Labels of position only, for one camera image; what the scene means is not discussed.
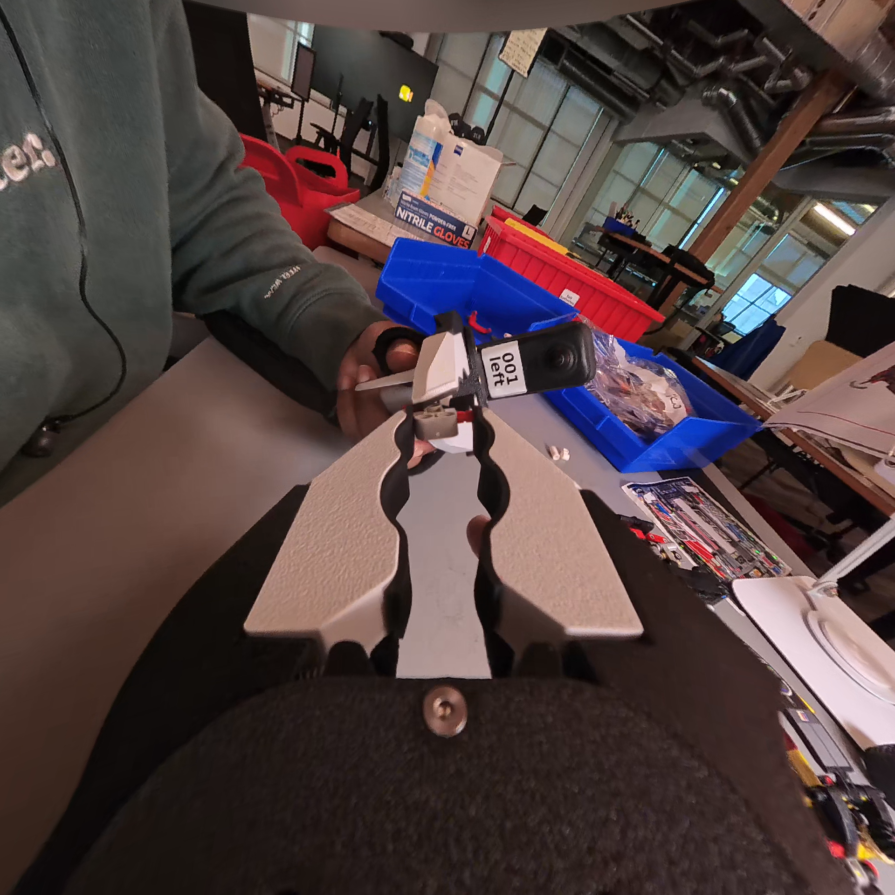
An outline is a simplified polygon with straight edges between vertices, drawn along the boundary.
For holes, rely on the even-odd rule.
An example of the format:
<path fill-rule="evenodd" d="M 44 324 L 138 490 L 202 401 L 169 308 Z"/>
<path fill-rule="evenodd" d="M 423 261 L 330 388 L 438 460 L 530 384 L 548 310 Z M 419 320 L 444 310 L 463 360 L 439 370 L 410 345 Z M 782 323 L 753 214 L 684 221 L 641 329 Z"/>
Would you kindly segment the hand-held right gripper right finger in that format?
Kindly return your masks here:
<path fill-rule="evenodd" d="M 632 598 L 587 498 L 565 472 L 490 409 L 475 412 L 477 496 L 487 512 L 475 606 L 489 662 L 519 665 L 531 647 L 643 635 Z"/>

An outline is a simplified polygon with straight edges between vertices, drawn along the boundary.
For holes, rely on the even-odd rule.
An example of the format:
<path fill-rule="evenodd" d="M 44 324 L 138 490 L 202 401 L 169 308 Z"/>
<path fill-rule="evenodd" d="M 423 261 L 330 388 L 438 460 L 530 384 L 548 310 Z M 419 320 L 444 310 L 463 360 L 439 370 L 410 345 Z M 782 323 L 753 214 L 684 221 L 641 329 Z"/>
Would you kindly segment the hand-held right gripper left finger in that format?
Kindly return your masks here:
<path fill-rule="evenodd" d="M 400 410 L 307 487 L 243 624 L 257 638 L 311 640 L 322 658 L 357 643 L 396 661 L 412 608 L 406 532 L 413 416 Z"/>

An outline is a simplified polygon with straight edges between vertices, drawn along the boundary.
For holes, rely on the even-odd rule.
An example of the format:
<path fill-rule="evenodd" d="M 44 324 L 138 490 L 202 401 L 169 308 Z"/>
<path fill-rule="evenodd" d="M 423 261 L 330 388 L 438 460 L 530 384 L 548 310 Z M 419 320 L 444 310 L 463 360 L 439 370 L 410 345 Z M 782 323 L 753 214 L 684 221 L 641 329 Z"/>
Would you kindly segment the person's left forearm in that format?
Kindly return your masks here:
<path fill-rule="evenodd" d="M 350 274 L 303 246 L 198 88 L 165 96 L 162 109 L 174 305 L 241 317 L 337 392 L 348 347 L 386 319 Z"/>

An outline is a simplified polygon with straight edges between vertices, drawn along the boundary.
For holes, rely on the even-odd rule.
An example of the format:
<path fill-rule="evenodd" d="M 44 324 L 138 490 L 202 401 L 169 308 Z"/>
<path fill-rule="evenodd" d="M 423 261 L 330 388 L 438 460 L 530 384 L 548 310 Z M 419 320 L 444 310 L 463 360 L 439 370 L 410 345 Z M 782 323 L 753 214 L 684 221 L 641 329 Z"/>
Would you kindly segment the plastic bag of lego parts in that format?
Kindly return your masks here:
<path fill-rule="evenodd" d="M 653 443 L 694 414 L 679 377 L 650 359 L 634 356 L 614 336 L 589 325 L 595 375 L 585 388 L 646 443 Z"/>

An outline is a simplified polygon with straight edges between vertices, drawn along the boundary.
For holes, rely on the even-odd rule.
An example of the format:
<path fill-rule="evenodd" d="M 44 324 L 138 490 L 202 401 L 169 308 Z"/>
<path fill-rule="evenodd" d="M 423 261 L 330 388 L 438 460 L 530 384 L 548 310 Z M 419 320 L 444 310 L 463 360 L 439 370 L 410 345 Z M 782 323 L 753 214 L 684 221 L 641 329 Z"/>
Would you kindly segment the lego instruction booklet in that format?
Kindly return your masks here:
<path fill-rule="evenodd" d="M 647 536 L 680 568 L 710 572 L 722 583 L 784 577 L 791 568 L 691 477 L 623 485 L 654 529 Z"/>

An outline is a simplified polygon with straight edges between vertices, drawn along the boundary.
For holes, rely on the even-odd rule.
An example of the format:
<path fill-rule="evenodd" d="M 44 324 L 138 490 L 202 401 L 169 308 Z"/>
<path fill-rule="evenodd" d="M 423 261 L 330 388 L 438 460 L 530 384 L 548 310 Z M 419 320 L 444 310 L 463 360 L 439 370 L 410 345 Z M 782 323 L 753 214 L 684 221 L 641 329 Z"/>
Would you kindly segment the lego car model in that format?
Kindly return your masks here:
<path fill-rule="evenodd" d="M 878 864 L 893 866 L 894 858 L 893 821 L 884 798 L 872 786 L 815 773 L 795 740 L 789 734 L 784 740 L 805 805 L 821 823 L 832 856 L 848 871 L 856 893 L 881 894 Z"/>

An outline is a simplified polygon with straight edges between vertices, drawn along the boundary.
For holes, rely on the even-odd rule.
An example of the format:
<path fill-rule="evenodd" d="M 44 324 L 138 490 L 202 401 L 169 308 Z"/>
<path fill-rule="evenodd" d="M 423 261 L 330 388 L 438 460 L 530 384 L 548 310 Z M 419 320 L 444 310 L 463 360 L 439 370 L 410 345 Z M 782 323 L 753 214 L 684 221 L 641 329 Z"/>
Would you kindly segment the person's left hand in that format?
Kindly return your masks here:
<path fill-rule="evenodd" d="M 337 420 L 341 431 L 359 442 L 388 419 L 379 390 L 357 391 L 360 384 L 391 374 L 411 372 L 419 357 L 417 344 L 405 337 L 383 337 L 404 329 L 381 321 L 368 327 L 348 347 L 337 373 Z"/>

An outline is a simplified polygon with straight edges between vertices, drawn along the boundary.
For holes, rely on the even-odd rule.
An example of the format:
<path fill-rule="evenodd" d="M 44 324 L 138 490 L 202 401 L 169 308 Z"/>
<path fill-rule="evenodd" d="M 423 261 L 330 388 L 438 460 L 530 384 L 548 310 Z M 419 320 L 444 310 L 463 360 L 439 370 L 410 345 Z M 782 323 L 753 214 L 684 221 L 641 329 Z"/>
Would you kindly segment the blue plastic bin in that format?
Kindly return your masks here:
<path fill-rule="evenodd" d="M 442 314 L 456 311 L 468 319 L 479 271 L 474 251 L 402 238 L 379 275 L 376 298 L 386 317 L 431 335 Z"/>
<path fill-rule="evenodd" d="M 762 424 L 664 353 L 619 339 L 634 356 L 673 371 L 694 414 L 653 443 L 646 443 L 598 401 L 585 386 L 551 391 L 547 400 L 621 473 L 702 468 L 750 439 Z"/>
<path fill-rule="evenodd" d="M 579 319 L 573 306 L 488 255 L 476 258 L 461 316 L 480 343 Z"/>

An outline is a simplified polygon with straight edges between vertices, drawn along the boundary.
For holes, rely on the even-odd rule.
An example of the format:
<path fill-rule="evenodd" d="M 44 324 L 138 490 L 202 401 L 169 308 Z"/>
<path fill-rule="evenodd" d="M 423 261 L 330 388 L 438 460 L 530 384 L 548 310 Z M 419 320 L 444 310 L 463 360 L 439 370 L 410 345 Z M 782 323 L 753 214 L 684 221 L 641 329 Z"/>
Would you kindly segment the red plastic bin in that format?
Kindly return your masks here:
<path fill-rule="evenodd" d="M 504 225 L 508 217 L 517 218 L 497 208 L 484 218 L 479 254 L 542 286 L 596 328 L 622 340 L 636 342 L 665 322 L 657 310 L 608 276 L 576 261 L 569 253 L 563 256 L 552 252 Z"/>

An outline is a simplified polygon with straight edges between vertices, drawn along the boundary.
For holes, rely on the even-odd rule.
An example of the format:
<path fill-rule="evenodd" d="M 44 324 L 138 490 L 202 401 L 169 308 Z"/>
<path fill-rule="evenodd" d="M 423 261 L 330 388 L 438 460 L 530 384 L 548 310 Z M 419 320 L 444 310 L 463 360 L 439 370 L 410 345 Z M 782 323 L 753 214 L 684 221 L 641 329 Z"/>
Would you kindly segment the yellow plastic tray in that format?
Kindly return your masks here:
<path fill-rule="evenodd" d="M 508 217 L 504 219 L 502 223 L 507 227 L 520 232 L 526 238 L 537 241 L 539 244 L 552 252 L 556 252 L 563 256 L 568 255 L 568 249 L 566 249 L 563 245 L 549 238 L 539 228 L 534 227 L 521 219 Z"/>

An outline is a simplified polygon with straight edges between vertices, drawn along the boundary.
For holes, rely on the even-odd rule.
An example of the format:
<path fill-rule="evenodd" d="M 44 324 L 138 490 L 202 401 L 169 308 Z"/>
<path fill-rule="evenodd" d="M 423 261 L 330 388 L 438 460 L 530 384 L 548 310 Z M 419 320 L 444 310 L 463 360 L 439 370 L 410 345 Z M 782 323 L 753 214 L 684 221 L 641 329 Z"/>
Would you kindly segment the blue glove box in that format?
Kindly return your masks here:
<path fill-rule="evenodd" d="M 475 225 L 408 191 L 399 194 L 395 220 L 402 227 L 464 250 L 473 248 L 477 233 Z"/>

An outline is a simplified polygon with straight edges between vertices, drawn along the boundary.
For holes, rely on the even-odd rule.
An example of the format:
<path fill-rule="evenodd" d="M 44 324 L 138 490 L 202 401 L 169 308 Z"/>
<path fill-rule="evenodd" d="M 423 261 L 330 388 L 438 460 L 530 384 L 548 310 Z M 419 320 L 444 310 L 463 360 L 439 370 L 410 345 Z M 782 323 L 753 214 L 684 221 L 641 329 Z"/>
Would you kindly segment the white cardboard box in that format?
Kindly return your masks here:
<path fill-rule="evenodd" d="M 477 225 L 489 201 L 504 155 L 449 131 L 431 173 L 424 198 L 452 217 Z"/>

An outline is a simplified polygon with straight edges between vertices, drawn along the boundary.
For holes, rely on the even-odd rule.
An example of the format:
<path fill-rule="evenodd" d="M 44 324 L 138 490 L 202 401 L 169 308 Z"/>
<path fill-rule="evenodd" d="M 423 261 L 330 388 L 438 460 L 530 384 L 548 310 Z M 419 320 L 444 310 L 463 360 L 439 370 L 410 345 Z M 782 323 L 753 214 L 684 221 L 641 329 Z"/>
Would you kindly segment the blue cloth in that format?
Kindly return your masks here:
<path fill-rule="evenodd" d="M 723 348 L 708 360 L 722 371 L 744 381 L 749 380 L 768 358 L 786 332 L 772 315 L 739 341 Z"/>

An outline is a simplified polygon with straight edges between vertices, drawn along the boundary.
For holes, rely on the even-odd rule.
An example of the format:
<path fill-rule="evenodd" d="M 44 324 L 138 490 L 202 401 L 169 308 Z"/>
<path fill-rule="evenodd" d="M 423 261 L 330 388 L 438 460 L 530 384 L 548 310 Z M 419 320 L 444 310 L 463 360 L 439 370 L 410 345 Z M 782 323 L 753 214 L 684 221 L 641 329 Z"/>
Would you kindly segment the white wipes canister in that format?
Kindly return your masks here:
<path fill-rule="evenodd" d="M 416 119 L 408 144 L 404 173 L 406 189 L 420 198 L 427 198 L 434 173 L 448 136 L 453 134 L 448 113 L 433 99 L 427 99 L 423 114 Z"/>

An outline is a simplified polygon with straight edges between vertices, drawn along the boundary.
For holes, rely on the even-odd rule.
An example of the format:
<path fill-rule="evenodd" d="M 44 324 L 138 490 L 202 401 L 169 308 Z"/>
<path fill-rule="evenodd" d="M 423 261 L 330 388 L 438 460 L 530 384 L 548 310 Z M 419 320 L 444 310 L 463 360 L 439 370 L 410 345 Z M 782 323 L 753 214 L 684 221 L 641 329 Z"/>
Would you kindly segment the red tote bag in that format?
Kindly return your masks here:
<path fill-rule="evenodd" d="M 316 250 L 328 243 L 329 209 L 353 204 L 361 191 L 349 185 L 349 174 L 338 155 L 295 146 L 286 152 L 241 134 L 243 166 L 257 171 L 268 194 L 304 246 Z"/>

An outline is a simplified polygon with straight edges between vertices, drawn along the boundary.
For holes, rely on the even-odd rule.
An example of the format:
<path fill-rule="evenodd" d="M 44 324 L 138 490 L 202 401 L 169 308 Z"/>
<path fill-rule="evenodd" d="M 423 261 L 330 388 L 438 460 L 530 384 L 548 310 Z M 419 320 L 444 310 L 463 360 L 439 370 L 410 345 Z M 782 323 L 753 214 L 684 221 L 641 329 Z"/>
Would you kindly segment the hanging paper sign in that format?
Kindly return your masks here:
<path fill-rule="evenodd" d="M 509 32 L 498 60 L 514 73 L 527 78 L 539 54 L 548 28 L 514 29 Z"/>

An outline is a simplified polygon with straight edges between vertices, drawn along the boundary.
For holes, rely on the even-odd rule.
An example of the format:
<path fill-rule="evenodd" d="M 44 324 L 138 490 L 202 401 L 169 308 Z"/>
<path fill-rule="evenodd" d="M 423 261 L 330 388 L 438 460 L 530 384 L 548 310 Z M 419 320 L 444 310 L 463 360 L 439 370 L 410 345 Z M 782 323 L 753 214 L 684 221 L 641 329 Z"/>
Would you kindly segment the large black screen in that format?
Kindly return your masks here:
<path fill-rule="evenodd" d="M 435 62 L 378 31 L 316 25 L 311 47 L 316 54 L 312 90 L 348 110 L 362 99 L 375 102 L 382 96 L 389 135 L 411 139 L 439 72 Z"/>

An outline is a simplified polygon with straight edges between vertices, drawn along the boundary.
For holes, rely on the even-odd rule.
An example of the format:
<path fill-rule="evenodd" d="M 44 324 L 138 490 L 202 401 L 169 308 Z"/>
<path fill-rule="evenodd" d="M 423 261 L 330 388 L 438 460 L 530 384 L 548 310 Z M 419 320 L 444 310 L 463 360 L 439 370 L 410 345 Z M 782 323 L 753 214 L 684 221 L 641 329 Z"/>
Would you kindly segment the printed paper sheet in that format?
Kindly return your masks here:
<path fill-rule="evenodd" d="M 867 357 L 832 342 L 811 343 L 785 384 L 801 389 L 764 422 L 766 429 L 800 431 L 880 459 L 893 455 L 894 344 Z"/>

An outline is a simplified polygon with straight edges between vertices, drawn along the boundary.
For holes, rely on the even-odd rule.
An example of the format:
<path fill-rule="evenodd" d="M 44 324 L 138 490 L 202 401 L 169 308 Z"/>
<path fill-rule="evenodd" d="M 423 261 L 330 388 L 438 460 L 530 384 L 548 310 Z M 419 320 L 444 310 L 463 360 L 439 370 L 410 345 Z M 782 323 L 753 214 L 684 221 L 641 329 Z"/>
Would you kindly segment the person's green hoodie torso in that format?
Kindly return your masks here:
<path fill-rule="evenodd" d="M 87 296 L 124 345 L 106 406 L 53 453 L 20 450 L 48 416 L 115 386 L 117 351 L 78 295 L 73 203 L 2 26 L 2 503 L 27 489 L 161 374 L 172 337 L 162 100 L 195 87 L 181 2 L 2 2 L 83 204 Z"/>

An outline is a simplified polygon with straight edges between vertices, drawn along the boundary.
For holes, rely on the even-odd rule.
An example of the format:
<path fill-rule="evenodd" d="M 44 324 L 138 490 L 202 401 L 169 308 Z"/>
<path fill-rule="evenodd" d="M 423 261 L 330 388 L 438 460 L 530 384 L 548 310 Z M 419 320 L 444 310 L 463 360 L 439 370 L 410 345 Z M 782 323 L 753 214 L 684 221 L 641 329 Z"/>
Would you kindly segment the wooden post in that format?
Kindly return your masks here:
<path fill-rule="evenodd" d="M 852 86 L 844 74 L 827 69 L 801 92 L 788 115 L 782 118 L 774 134 L 747 164 L 737 185 L 691 245 L 691 253 L 700 262 L 710 260 L 812 128 Z"/>

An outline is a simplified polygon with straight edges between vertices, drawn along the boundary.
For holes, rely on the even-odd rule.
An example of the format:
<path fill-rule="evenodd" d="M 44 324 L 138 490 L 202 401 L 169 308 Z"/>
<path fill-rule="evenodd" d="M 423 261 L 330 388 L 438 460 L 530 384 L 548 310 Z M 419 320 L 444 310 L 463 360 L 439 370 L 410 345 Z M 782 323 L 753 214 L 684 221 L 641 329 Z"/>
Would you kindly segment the silver air duct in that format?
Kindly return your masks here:
<path fill-rule="evenodd" d="M 791 47 L 775 43 L 765 32 L 740 27 L 713 33 L 694 19 L 687 21 L 686 30 L 711 50 L 688 74 L 702 84 L 702 103 L 721 113 L 747 156 L 755 157 L 786 108 L 811 85 L 812 70 Z"/>

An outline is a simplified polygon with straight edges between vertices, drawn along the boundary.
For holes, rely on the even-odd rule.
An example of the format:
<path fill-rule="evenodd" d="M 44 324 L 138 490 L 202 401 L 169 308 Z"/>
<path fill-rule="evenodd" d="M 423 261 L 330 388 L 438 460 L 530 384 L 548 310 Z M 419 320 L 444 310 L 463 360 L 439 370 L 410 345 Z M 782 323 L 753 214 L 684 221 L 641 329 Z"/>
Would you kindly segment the black wired earphone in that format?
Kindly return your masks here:
<path fill-rule="evenodd" d="M 96 401 L 92 405 L 79 410 L 76 413 L 66 413 L 45 417 L 41 421 L 40 425 L 33 432 L 33 434 L 28 438 L 28 441 L 26 441 L 21 447 L 21 455 L 32 458 L 43 458 L 48 457 L 51 455 L 51 453 L 53 453 L 59 435 L 61 434 L 62 429 L 65 426 L 73 423 L 76 420 L 83 419 L 85 416 L 93 413 L 95 410 L 106 406 L 109 402 L 112 401 L 113 398 L 115 398 L 120 393 L 128 374 L 128 359 L 123 343 L 118 338 L 115 331 L 106 322 L 106 320 L 99 315 L 95 308 L 92 307 L 87 296 L 86 287 L 89 272 L 89 253 L 88 233 L 86 228 L 86 219 L 83 212 L 83 204 L 77 190 L 77 185 L 73 179 L 71 166 L 69 165 L 61 141 L 49 117 L 48 109 L 39 91 L 39 86 L 35 80 L 33 73 L 31 72 L 27 58 L 21 48 L 20 41 L 15 35 L 13 26 L 11 25 L 11 22 L 4 10 L 1 11 L 1 22 L 3 29 L 6 32 L 6 38 L 10 43 L 10 47 L 15 54 L 24 79 L 27 83 L 28 92 L 31 95 L 34 104 L 36 105 L 41 121 L 47 130 L 48 140 L 52 145 L 52 149 L 49 152 L 54 156 L 58 166 L 61 168 L 73 203 L 77 221 L 78 245 L 81 256 L 78 279 L 79 300 L 85 312 L 104 331 L 105 335 L 109 338 L 112 345 L 115 347 L 119 362 L 119 373 L 117 381 L 115 383 L 115 386 L 112 387 L 112 389 L 106 394 L 106 396 L 102 397 L 100 400 Z"/>

